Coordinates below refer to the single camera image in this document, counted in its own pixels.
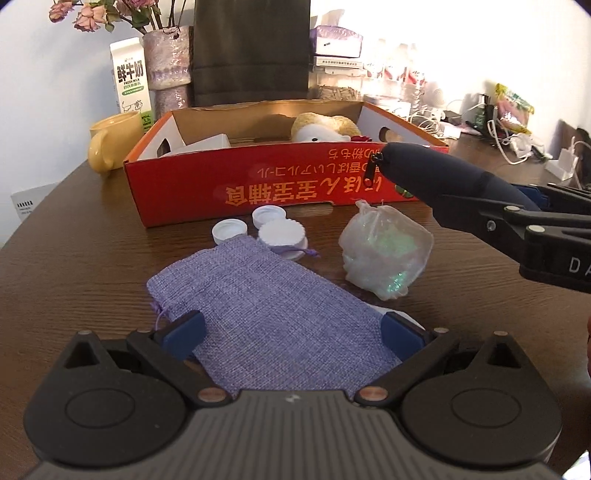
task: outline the yellow mug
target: yellow mug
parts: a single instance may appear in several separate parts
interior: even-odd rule
[[[98,173],[121,168],[143,134],[140,112],[119,113],[95,123],[90,127],[90,167]]]

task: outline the red box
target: red box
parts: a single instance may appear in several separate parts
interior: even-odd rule
[[[347,116],[373,141],[290,143],[303,112]],[[158,155],[164,145],[175,150],[221,133],[232,148]],[[413,200],[379,173],[373,188],[362,183],[369,156],[392,138],[447,151],[437,138],[369,103],[280,100],[169,112],[129,153],[125,173],[146,227],[243,215],[266,203]]]

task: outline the drawstring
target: drawstring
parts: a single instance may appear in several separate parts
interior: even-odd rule
[[[154,331],[157,332],[158,324],[160,322],[160,319],[164,316],[165,309],[163,309],[156,300],[152,300],[150,302],[150,306],[152,307],[154,313],[158,314],[158,316],[156,317],[156,323],[154,324]]]
[[[319,257],[320,254],[316,250],[312,250],[310,248],[299,248],[293,245],[281,245],[279,247],[270,247],[271,251],[274,254],[281,255],[286,252],[304,252],[306,255],[311,257]]]

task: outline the dark gray cloth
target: dark gray cloth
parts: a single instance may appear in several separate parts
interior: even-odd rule
[[[309,0],[195,3],[195,106],[307,97]]]

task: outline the brown table surface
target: brown table surface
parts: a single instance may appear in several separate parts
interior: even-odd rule
[[[539,164],[510,166],[472,138],[462,138],[452,152],[516,183],[552,181]],[[408,312],[426,327],[453,328],[468,338],[511,332],[563,408],[564,428],[551,465],[564,471],[590,439],[591,296],[522,279],[516,263],[471,235],[439,227],[420,202],[396,207],[435,236],[427,268],[408,296],[381,302],[345,281],[337,241],[355,206],[336,207],[328,216],[309,216],[301,207],[293,211],[305,215],[298,219],[322,255],[302,263],[365,301]],[[92,329],[101,338],[114,338],[151,326],[146,281],[172,262],[213,247],[214,223],[146,230],[124,172],[103,178],[84,163],[18,228],[0,250],[2,480],[17,479],[35,464],[22,414],[71,336]]]

